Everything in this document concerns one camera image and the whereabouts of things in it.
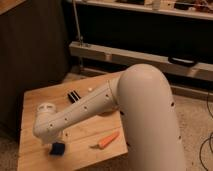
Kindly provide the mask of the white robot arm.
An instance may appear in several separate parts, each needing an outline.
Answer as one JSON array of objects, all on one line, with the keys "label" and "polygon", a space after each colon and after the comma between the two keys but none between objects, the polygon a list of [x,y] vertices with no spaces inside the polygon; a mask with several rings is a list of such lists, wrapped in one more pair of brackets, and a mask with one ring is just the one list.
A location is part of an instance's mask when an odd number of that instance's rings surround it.
[{"label": "white robot arm", "polygon": [[52,103],[39,105],[33,134],[55,143],[64,129],[113,108],[121,114],[133,171],[187,170],[170,85],[148,64],[127,68],[60,112]]}]

